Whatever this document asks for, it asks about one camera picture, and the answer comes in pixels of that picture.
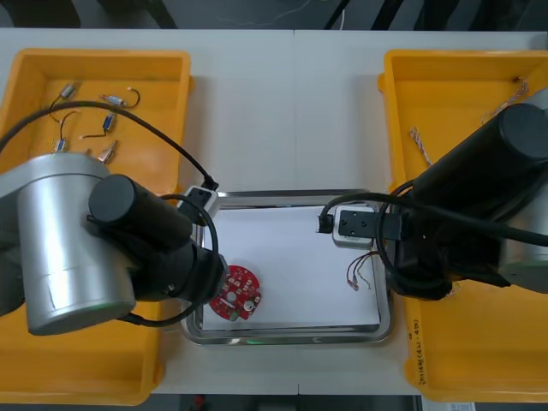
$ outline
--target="red circuit board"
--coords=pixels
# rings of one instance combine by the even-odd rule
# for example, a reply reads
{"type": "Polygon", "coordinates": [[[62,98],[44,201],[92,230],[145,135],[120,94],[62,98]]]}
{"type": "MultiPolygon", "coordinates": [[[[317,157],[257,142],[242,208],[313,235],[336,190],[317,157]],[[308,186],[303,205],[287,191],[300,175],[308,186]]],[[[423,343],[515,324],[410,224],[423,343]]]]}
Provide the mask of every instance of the red circuit board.
{"type": "Polygon", "coordinates": [[[240,265],[229,265],[221,294],[211,300],[209,306],[224,319],[248,319],[260,303],[259,286],[257,277],[250,270],[240,265]]]}

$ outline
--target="metal tray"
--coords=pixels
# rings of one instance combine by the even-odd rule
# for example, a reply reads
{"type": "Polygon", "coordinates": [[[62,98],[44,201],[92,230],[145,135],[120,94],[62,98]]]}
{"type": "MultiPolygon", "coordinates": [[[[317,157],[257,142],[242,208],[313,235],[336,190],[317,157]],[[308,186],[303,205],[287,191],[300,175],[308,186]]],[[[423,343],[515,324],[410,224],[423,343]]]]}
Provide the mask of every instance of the metal tray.
{"type": "MultiPolygon", "coordinates": [[[[307,190],[307,191],[254,191],[220,193],[220,208],[277,208],[323,206],[340,195],[360,190],[307,190]]],[[[203,242],[203,229],[196,233],[196,241],[203,242]]],[[[377,295],[380,324],[333,325],[322,327],[276,328],[262,330],[203,330],[203,309],[182,321],[185,336],[197,344],[257,345],[257,344],[326,344],[326,343],[376,343],[384,340],[392,326],[392,299],[386,285],[384,267],[374,259],[373,277],[377,295]]]]}

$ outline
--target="small electrical component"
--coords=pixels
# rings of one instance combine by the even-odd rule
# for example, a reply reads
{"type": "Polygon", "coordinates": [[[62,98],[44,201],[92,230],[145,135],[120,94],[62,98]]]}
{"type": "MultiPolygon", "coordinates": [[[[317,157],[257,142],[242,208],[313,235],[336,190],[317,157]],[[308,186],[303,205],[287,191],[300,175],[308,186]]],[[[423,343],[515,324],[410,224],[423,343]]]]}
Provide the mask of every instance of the small electrical component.
{"type": "Polygon", "coordinates": [[[112,130],[114,127],[114,122],[116,120],[116,114],[109,113],[103,120],[103,133],[102,134],[86,134],[81,135],[80,140],[84,139],[91,139],[95,137],[106,137],[106,135],[112,130]]]}
{"type": "Polygon", "coordinates": [[[101,154],[98,155],[97,160],[100,161],[103,164],[108,164],[109,161],[114,156],[114,153],[115,153],[117,147],[118,147],[118,140],[112,141],[112,144],[110,144],[108,147],[106,147],[101,152],[101,154]]]}
{"type": "Polygon", "coordinates": [[[63,127],[65,126],[65,123],[67,122],[67,119],[72,116],[73,114],[80,114],[78,110],[72,110],[68,114],[63,117],[59,124],[59,140],[53,145],[51,151],[52,152],[65,152],[68,149],[67,140],[65,139],[63,135],[63,127]]]}
{"type": "Polygon", "coordinates": [[[135,100],[135,103],[133,103],[133,105],[128,105],[128,103],[121,97],[113,96],[109,94],[100,94],[99,98],[103,99],[109,104],[115,105],[116,107],[123,107],[124,109],[133,109],[140,102],[140,93],[132,87],[128,87],[128,90],[130,92],[134,92],[135,94],[137,94],[137,100],[135,100]]]}
{"type": "MultiPolygon", "coordinates": [[[[53,106],[59,101],[59,100],[64,100],[64,101],[67,101],[67,100],[70,100],[72,97],[74,97],[74,95],[76,94],[76,90],[78,90],[78,84],[77,83],[68,83],[66,84],[63,89],[61,90],[61,92],[59,93],[59,95],[57,97],[55,97],[55,99],[51,102],[50,104],[50,110],[53,108],[53,106]]],[[[55,121],[55,122],[61,122],[61,120],[57,120],[52,113],[50,113],[50,117],[55,121]]]]}
{"type": "Polygon", "coordinates": [[[227,282],[221,294],[209,306],[220,317],[229,321],[249,319],[261,301],[257,277],[240,265],[229,265],[227,282]]]}

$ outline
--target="white table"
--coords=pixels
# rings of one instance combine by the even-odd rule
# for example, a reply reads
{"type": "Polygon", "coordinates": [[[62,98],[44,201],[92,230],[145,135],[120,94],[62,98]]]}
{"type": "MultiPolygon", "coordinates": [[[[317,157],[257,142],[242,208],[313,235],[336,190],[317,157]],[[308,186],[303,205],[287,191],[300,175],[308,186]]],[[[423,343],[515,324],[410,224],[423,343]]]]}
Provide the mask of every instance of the white table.
{"type": "MultiPolygon", "coordinates": [[[[0,93],[25,47],[190,52],[196,87],[185,146],[222,191],[385,190],[390,165],[377,76],[387,50],[545,49],[546,35],[0,29],[0,93]]],[[[417,394],[403,375],[399,299],[394,316],[393,334],[379,345],[199,347],[168,332],[156,392],[417,394]]]]}

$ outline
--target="floor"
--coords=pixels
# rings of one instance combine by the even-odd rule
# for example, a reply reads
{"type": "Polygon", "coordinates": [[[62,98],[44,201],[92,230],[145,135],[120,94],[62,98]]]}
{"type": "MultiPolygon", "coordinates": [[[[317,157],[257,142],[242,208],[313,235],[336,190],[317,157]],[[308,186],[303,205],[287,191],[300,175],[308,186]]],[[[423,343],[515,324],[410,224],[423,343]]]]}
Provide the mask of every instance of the floor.
{"type": "MultiPolygon", "coordinates": [[[[384,0],[354,0],[345,12],[344,30],[368,30],[384,0]]],[[[321,29],[328,21],[339,0],[164,0],[167,10],[179,28],[183,29],[321,29]]],[[[124,15],[107,14],[95,0],[73,0],[82,28],[158,28],[145,10],[124,15]]],[[[480,0],[461,0],[447,24],[448,30],[467,30],[480,0]]],[[[412,30],[422,7],[422,0],[405,0],[393,20],[390,30],[412,30]]],[[[341,19],[334,28],[341,27],[341,19]]],[[[13,22],[0,5],[0,27],[12,27],[13,22]]],[[[517,30],[548,30],[548,2],[533,0],[521,18],[517,30]]],[[[414,410],[416,399],[410,396],[208,396],[208,411],[224,410],[314,410],[345,411],[393,409],[414,410]]],[[[139,411],[187,411],[193,409],[194,396],[151,396],[139,411]]],[[[106,411],[114,407],[72,406],[13,406],[0,405],[0,411],[106,411]]],[[[546,409],[542,404],[478,404],[479,411],[517,411],[546,409]]]]}

